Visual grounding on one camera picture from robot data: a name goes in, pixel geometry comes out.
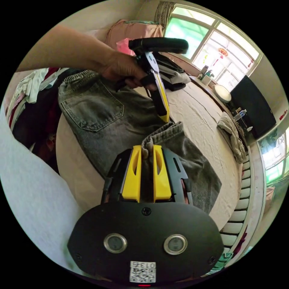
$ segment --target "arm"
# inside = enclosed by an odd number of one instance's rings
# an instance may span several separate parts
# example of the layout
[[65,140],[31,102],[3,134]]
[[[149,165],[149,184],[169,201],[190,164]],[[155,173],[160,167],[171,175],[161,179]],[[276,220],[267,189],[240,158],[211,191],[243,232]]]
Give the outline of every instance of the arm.
[[[48,67],[93,70],[112,81],[132,76],[133,79],[125,80],[131,88],[142,86],[140,79],[147,75],[137,65],[135,57],[62,25],[52,28],[30,49],[16,72]],[[157,89],[154,84],[146,88]]]
[[17,72],[47,67],[98,71],[113,58],[115,50],[96,38],[57,25],[28,52]]

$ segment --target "gray denim jeans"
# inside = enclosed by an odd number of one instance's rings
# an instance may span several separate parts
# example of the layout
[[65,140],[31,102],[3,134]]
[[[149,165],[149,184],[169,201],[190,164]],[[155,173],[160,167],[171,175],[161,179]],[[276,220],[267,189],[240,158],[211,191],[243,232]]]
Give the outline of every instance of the gray denim jeans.
[[192,183],[196,207],[209,213],[221,189],[221,181],[209,161],[186,137],[183,124],[164,123],[152,100],[133,89],[113,89],[113,83],[95,72],[67,77],[59,87],[62,113],[84,153],[105,178],[118,154],[142,144],[146,171],[151,167],[152,144],[176,153]]

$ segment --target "bottle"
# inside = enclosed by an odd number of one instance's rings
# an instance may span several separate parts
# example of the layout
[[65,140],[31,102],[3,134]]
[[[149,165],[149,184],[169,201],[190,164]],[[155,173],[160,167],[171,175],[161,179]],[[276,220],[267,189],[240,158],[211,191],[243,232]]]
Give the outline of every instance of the bottle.
[[246,110],[240,111],[238,114],[236,114],[236,115],[234,116],[234,119],[235,119],[236,121],[239,120],[239,119],[241,119],[241,118],[245,115],[246,112],[247,112]]
[[239,112],[241,118],[245,115],[246,112],[247,112],[247,111],[246,111],[245,109]]
[[211,73],[212,73],[212,70],[209,70],[208,72],[206,72],[206,74],[205,74],[205,75],[207,75],[207,76],[209,76],[209,77],[210,77]]
[[206,72],[207,72],[207,70],[208,70],[208,66],[207,65],[205,65],[203,68],[202,68],[202,70],[201,70],[201,74],[202,75],[205,75],[206,74]]

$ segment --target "television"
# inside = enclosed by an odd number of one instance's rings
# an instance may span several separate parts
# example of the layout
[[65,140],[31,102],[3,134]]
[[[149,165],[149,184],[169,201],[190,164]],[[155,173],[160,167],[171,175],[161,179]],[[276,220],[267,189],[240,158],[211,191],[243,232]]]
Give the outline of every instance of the television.
[[246,109],[243,117],[247,127],[252,126],[255,139],[260,138],[276,125],[275,117],[260,90],[253,81],[245,76],[231,91],[235,107]]

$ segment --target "hand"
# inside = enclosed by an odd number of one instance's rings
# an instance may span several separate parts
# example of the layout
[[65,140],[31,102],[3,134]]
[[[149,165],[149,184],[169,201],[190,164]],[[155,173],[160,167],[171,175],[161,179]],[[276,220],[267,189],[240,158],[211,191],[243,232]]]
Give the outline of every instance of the hand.
[[[125,82],[130,88],[141,87],[140,80],[147,74],[137,64],[134,56],[127,55],[118,51],[113,53],[109,63],[101,67],[98,72],[106,79],[118,81],[126,76],[132,76],[133,79],[126,79]],[[154,84],[146,86],[149,90],[157,90]]]

